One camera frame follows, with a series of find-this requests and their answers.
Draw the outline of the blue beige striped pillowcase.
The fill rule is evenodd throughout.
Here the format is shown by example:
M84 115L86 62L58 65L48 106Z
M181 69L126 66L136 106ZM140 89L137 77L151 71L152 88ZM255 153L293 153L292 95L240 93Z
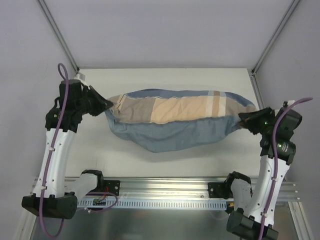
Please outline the blue beige striped pillowcase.
M143 89L109 98L105 111L120 139L163 153L222 141L242 128L239 115L256 106L247 98L216 90Z

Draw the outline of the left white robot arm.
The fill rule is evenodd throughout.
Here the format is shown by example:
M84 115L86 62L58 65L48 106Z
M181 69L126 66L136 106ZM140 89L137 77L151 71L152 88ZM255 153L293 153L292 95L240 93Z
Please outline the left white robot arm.
M65 176L69 152L83 116L96 117L112 106L111 101L80 79L60 83L59 96L45 116L46 145L40 174L32 193L22 198L24 209L38 217L70 220L79 200L90 192L99 195L104 191L100 170L84 170L68 186Z

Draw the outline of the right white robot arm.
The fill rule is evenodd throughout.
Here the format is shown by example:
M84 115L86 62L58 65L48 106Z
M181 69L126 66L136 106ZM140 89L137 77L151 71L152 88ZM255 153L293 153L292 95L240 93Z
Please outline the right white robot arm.
M294 156L296 145L291 142L302 116L285 105L278 112L265 109L239 114L244 128L254 135L261 134L260 167L255 187L249 178L231 173L224 192L234 200L226 230L242 240L276 240L274 214L278 195Z

